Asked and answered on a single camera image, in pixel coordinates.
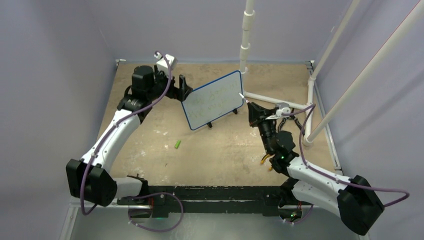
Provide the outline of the blue framed whiteboard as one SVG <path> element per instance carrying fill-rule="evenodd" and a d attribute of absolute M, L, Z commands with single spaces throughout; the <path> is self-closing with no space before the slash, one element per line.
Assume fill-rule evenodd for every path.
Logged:
<path fill-rule="evenodd" d="M 195 131 L 242 107 L 243 93 L 239 70 L 195 88 L 181 103 L 189 128 Z"/>

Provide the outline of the green marker cap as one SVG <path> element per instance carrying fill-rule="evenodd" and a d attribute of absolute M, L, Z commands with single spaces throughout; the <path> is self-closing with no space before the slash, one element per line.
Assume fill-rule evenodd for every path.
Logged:
<path fill-rule="evenodd" d="M 178 140 L 177 142 L 176 142 L 176 144 L 175 144 L 175 146 L 174 146 L 174 148 L 175 149 L 178 149 L 179 148 L 179 146 L 180 146 L 180 144 L 181 144 L 181 140 Z"/>

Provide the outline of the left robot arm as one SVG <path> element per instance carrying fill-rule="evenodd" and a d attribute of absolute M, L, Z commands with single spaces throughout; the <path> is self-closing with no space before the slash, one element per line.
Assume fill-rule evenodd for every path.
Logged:
<path fill-rule="evenodd" d="M 106 207 L 114 199 L 130 198 L 138 205 L 149 199 L 148 181 L 139 176 L 113 178 L 110 170 L 132 133 L 143 123 L 153 105 L 163 97 L 183 102 L 193 91 L 184 75 L 178 77 L 154 66 L 137 66 L 113 119 L 96 143 L 79 159 L 65 167 L 69 192 L 81 203 Z"/>

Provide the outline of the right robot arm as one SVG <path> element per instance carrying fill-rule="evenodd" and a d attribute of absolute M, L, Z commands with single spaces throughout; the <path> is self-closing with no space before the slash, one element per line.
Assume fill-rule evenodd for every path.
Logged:
<path fill-rule="evenodd" d="M 287 177 L 280 186 L 279 207 L 307 202 L 339 217 L 357 235 L 364 236 L 385 207 L 362 176 L 343 176 L 323 169 L 295 152 L 293 135 L 277 130 L 277 119 L 288 116 L 282 105 L 267 109 L 247 102 L 248 123 L 258 128 L 265 158 L 271 168 Z"/>

